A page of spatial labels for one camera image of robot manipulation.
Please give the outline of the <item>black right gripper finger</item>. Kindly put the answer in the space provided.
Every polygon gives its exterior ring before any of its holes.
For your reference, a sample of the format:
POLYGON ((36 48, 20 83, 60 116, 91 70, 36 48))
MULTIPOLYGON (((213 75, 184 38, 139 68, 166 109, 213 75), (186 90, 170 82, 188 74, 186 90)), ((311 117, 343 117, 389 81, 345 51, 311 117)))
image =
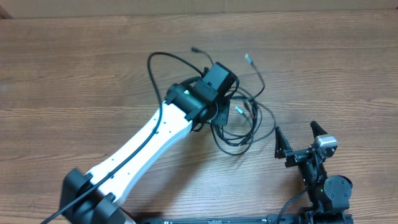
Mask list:
POLYGON ((310 127, 314 138, 327 134, 327 132, 315 120, 310 123, 310 127))
POLYGON ((292 148, 282 133, 279 126, 275 128, 275 158, 285 158, 288 152, 291 152, 292 148))

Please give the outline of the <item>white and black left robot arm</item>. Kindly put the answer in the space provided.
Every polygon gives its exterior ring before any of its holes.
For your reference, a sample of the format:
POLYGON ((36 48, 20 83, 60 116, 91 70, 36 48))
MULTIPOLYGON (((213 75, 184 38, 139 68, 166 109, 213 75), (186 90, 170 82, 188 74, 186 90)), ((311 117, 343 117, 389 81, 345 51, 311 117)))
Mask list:
POLYGON ((138 180, 198 124, 217 119, 231 95, 230 85, 173 84, 153 117, 118 151, 86 174, 67 174, 60 213, 70 223, 136 223, 121 206, 138 180))

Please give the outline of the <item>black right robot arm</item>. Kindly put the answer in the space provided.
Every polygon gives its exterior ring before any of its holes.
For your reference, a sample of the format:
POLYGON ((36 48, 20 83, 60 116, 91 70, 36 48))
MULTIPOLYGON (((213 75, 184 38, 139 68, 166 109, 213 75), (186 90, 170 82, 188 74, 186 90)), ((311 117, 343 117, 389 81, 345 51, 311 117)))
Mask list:
POLYGON ((276 159, 285 159, 286 167, 298 167, 305 188, 291 198, 276 215, 276 223, 353 224, 352 215, 346 214, 353 183, 343 175, 327 175, 323 163, 334 155, 337 139, 327 133, 316 121, 310 123, 314 141, 309 147, 293 150, 282 134, 275 128, 276 159), (307 194, 309 207, 302 207, 297 214, 286 214, 287 207, 301 195, 307 194))

